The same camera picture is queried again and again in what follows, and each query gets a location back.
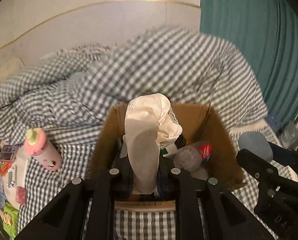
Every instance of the black plastic part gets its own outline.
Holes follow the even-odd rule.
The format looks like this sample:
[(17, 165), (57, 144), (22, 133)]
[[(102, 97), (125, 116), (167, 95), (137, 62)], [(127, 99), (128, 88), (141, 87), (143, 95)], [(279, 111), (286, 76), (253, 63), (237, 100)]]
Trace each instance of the black plastic part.
[[(286, 160), (292, 160), (289, 166), (294, 167), (298, 174), (298, 152), (273, 146), (272, 143), (270, 145), (274, 160), (283, 160), (283, 165), (288, 164)], [(259, 181), (255, 214), (283, 239), (295, 226), (295, 221), (298, 221), (298, 182), (279, 176), (276, 167), (246, 149), (238, 152), (237, 161)]]
[[(256, 214), (279, 236), (284, 236), (287, 231), (292, 232), (292, 221), (298, 221), (298, 183), (280, 177), (277, 168), (246, 149), (238, 152), (237, 160), (260, 182), (259, 201), (254, 209)], [(117, 160), (115, 168), (119, 169), (116, 175), (104, 171), (97, 179), (82, 180), (78, 185), (70, 182), (19, 233), (16, 240), (82, 239), (91, 198), (86, 240), (112, 240), (114, 200), (129, 197), (133, 185), (133, 171), (128, 157)], [(160, 156), (158, 188), (161, 200), (176, 200), (176, 240), (204, 239), (204, 235), (209, 240), (273, 239), (220, 182), (212, 185), (191, 178), (184, 170), (173, 174), (172, 168), (172, 160)], [(275, 190), (277, 186), (280, 186), (278, 192)], [(201, 199), (205, 232), (197, 198)]]
[(202, 198), (209, 239), (273, 240), (273, 236), (222, 184), (206, 182)]
[(269, 142), (269, 145), (274, 154), (273, 160), (285, 167), (290, 166), (298, 175), (298, 150), (286, 150), (271, 142)]
[(187, 140), (182, 134), (180, 134), (177, 140), (175, 140), (175, 145), (177, 149), (184, 147), (186, 143), (187, 143)]

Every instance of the pink package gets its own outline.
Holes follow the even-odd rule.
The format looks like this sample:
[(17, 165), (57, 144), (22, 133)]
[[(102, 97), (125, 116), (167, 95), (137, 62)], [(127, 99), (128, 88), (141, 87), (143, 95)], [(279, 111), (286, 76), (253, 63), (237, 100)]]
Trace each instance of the pink package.
[(16, 188), (15, 201), (23, 206), (26, 205), (26, 188)]

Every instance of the gingham bedsheet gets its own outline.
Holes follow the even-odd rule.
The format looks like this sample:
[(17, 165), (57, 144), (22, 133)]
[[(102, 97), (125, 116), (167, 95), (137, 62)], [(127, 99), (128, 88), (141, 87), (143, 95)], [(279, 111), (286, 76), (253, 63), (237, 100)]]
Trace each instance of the gingham bedsheet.
[(29, 162), (19, 231), (71, 179), (84, 178), (111, 107), (153, 93), (211, 105), (227, 130), (267, 114), (246, 59), (212, 35), (163, 27), (112, 50), (91, 45), (41, 59), (0, 85), (0, 138), (19, 144), (27, 129), (42, 127), (63, 159), (56, 172)]

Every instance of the small box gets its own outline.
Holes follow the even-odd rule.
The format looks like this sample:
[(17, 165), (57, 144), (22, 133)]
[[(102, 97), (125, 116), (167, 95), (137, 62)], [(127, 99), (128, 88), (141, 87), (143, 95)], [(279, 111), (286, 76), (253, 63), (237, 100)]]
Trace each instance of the small box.
[(26, 205), (26, 188), (17, 187), (15, 193), (15, 201), (20, 205)]
[(0, 153), (0, 162), (13, 163), (19, 145), (4, 145)]
[[(230, 190), (245, 186), (245, 175), (238, 165), (231, 139), (214, 109), (197, 104), (171, 104), (186, 144), (208, 141), (213, 155), (204, 163), (210, 177), (216, 178)], [(126, 104), (111, 108), (99, 135), (98, 143), (89, 166), (87, 177), (96, 178), (101, 171), (110, 168), (117, 153), (116, 139), (124, 134)]]

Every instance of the bed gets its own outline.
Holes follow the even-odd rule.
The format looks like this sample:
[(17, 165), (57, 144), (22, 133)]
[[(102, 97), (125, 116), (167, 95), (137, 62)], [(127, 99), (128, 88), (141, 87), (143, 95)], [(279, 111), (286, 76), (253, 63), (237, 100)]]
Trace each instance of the bed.
[[(175, 43), (168, 42), (168, 40), (172, 41), (177, 36), (187, 37), (187, 39), (178, 39)], [(141, 57), (145, 58), (152, 57), (145, 56), (148, 50), (141, 49), (139, 47), (140, 44), (148, 47), (151, 47), (151, 43), (157, 47), (163, 47), (164, 44), (168, 44), (171, 47), (166, 47), (166, 50), (162, 51), (164, 55), (167, 55), (175, 52), (173, 46), (183, 44), (183, 47), (186, 48), (187, 44), (192, 45), (194, 44), (192, 41), (198, 40), (201, 48), (205, 47), (204, 44), (207, 44), (207, 41), (212, 41), (215, 46), (220, 45), (219, 50), (214, 50), (211, 54), (207, 54), (207, 57), (204, 49), (195, 50), (195, 46), (191, 47), (189, 51), (192, 53), (190, 55), (197, 54), (197, 58), (201, 57), (203, 59), (207, 57), (206, 59), (210, 59), (210, 61), (207, 60), (202, 65), (196, 64), (195, 61), (186, 63), (188, 65), (187, 73), (195, 74), (189, 79), (189, 83), (181, 85), (181, 89), (177, 90), (176, 94), (172, 89), (164, 90), (166, 86), (163, 82), (161, 84), (157, 83), (155, 88), (153, 86), (139, 85), (139, 82), (148, 82), (148, 80), (140, 80), (138, 83), (130, 83), (128, 85), (130, 80), (139, 76), (139, 73), (144, 70), (142, 69), (143, 63), (137, 62), (137, 57), (130, 58), (132, 60), (130, 62), (126, 60), (128, 59), (126, 55), (138, 54), (139, 57), (141, 55)], [(187, 50), (183, 49), (178, 50), (178, 52), (179, 55), (177, 57), (188, 53)], [(244, 63), (233, 64), (232, 61), (226, 61), (227, 58), (235, 58), (239, 60), (238, 62)], [(170, 68), (168, 60), (164, 63), (164, 67), (161, 70), (163, 72), (160, 73), (161, 76), (168, 76), (170, 73), (173, 73), (170, 72), (172, 68)], [(151, 69), (152, 62), (148, 64), (148, 69)], [(181, 62), (174, 62), (174, 64), (173, 70), (177, 68), (182, 69), (183, 67)], [(133, 72), (114, 71), (114, 68), (117, 67), (118, 70), (124, 68), (127, 70), (132, 67)], [(115, 88), (121, 85), (123, 76), (119, 75), (125, 73), (135, 75), (128, 77), (127, 83), (123, 83), (123, 86), (128, 87), (128, 90), (123, 93), (121, 89), (113, 91), (110, 89), (109, 93), (105, 92), (106, 96), (104, 98), (102, 91), (106, 91), (108, 87)], [(179, 78), (181, 80), (187, 79), (183, 75), (174, 77), (173, 82), (179, 82)], [(235, 82), (229, 85), (229, 83), (232, 83), (231, 77), (235, 77)], [(148, 76), (148, 78), (151, 82), (156, 80), (154, 75)], [(114, 81), (113, 84), (108, 83), (108, 79), (111, 79), (111, 82)], [(85, 88), (87, 88), (87, 91), (93, 91), (91, 95), (94, 94), (95, 98), (84, 98), (82, 95), (86, 94), (85, 92), (83, 93), (83, 91), (86, 91)], [(244, 91), (243, 94), (235, 92), (241, 90)], [(20, 207), (19, 231), (71, 179), (74, 177), (85, 177), (88, 163), (95, 149), (97, 136), (110, 107), (119, 101), (128, 102), (129, 98), (136, 97), (138, 93), (148, 94), (155, 92), (164, 92), (171, 101), (211, 104), (217, 110), (225, 127), (229, 130), (229, 135), (236, 150), (238, 150), (238, 138), (246, 130), (260, 131), (267, 140), (279, 144), (277, 137), (263, 120), (267, 109), (251, 68), (234, 45), (226, 40), (211, 35), (194, 33), (182, 28), (166, 26), (149, 30), (127, 44), (117, 46), (116, 48), (90, 44), (73, 49), (62, 49), (45, 55), (36, 65), (24, 69), (18, 75), (12, 76), (0, 85), (0, 136), (11, 144), (18, 144), (23, 142), (28, 128), (32, 126), (43, 127), (63, 158), (62, 167), (57, 172), (46, 171), (34, 159), (28, 162), (24, 179), (25, 187), (28, 190), (28, 198), (27, 205)], [(237, 104), (242, 104), (241, 109), (233, 111)], [(292, 178), (290, 169), (276, 163), (275, 166), (282, 176)], [(237, 189), (233, 193), (252, 212), (257, 202), (257, 182), (248, 174), (245, 175), (247, 186)], [(165, 225), (174, 224), (172, 212), (169, 211), (169, 213), (166, 213), (166, 216), (162, 216), (166, 218), (162, 220), (159, 220), (159, 213), (151, 213), (151, 217), (155, 217), (153, 219), (155, 229), (154, 234), (153, 232), (150, 233), (150, 230), (147, 232), (149, 239), (151, 239), (150, 235), (156, 234), (157, 226), (161, 226), (161, 230), (164, 231)], [(115, 213), (116, 238), (125, 239), (130, 236), (129, 232), (134, 233), (132, 230), (129, 231), (130, 228), (128, 227), (142, 221), (143, 215), (146, 215), (145, 213), (117, 210)], [(170, 230), (167, 228), (166, 232), (168, 233), (164, 234), (162, 239), (172, 238), (175, 232), (174, 226)], [(139, 231), (136, 234), (142, 235), (144, 232)]]

